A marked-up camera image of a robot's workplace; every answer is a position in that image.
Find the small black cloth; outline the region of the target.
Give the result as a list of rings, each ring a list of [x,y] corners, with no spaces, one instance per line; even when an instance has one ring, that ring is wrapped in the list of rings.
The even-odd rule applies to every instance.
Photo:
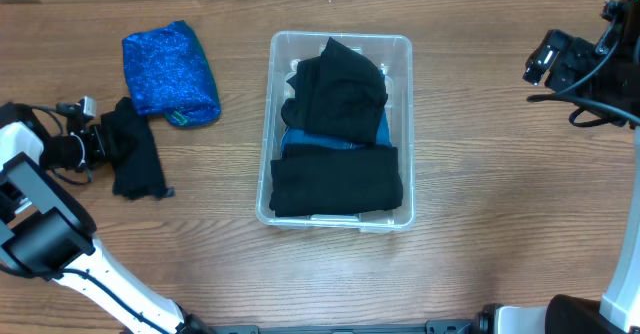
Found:
[[[115,175],[114,195],[129,200],[175,195],[166,184],[148,120],[138,115],[129,97],[120,99],[113,111],[101,116],[101,126],[106,158]]]

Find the blue denim jeans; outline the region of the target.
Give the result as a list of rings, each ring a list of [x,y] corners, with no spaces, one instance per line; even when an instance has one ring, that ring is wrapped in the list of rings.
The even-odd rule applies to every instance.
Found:
[[[337,150],[358,149],[366,147],[366,144],[363,143],[350,142],[340,137],[308,133],[303,129],[293,127],[290,124],[289,120],[284,118],[283,114],[287,107],[292,106],[293,101],[293,98],[288,98],[281,108],[281,117],[286,125],[286,129],[281,142],[282,151],[284,151],[286,147],[291,144],[309,144]],[[380,123],[376,133],[375,144],[387,147],[392,146],[389,124],[385,113],[382,113],[380,119]]]

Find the long black cloth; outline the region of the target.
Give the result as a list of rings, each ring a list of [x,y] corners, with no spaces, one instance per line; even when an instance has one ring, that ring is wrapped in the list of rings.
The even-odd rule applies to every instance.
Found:
[[[271,162],[269,208],[277,217],[351,215],[402,205],[398,150],[290,144]]]

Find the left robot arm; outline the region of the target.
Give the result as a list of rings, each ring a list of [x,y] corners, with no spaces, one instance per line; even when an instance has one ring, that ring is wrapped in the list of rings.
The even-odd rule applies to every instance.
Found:
[[[2,271],[70,288],[132,333],[211,332],[121,265],[98,238],[90,214],[59,184],[62,170],[90,175],[110,164],[115,194],[172,196],[147,120],[128,98],[98,116],[94,100],[84,97],[43,110],[55,122],[67,121],[52,135],[39,110],[13,102],[1,108]]]

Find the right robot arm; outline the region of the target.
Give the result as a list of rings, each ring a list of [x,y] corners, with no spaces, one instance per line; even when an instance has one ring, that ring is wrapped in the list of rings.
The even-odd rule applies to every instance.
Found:
[[[619,214],[620,195],[630,195],[621,249],[607,289],[598,300],[558,294],[544,306],[494,305],[479,313],[477,333],[636,333],[639,330],[639,0],[608,0],[601,16],[608,26],[591,43],[561,30],[547,32],[525,63],[523,78],[548,88],[527,97],[538,110],[518,117],[519,134],[532,148],[543,144],[544,124],[554,103],[569,103],[569,123],[579,129],[612,125],[630,132],[628,161],[619,161],[620,142],[597,134],[545,149],[540,163],[498,191],[493,206],[506,205],[505,218],[518,232],[521,217],[558,223],[567,242],[582,225],[599,233],[603,217]]]

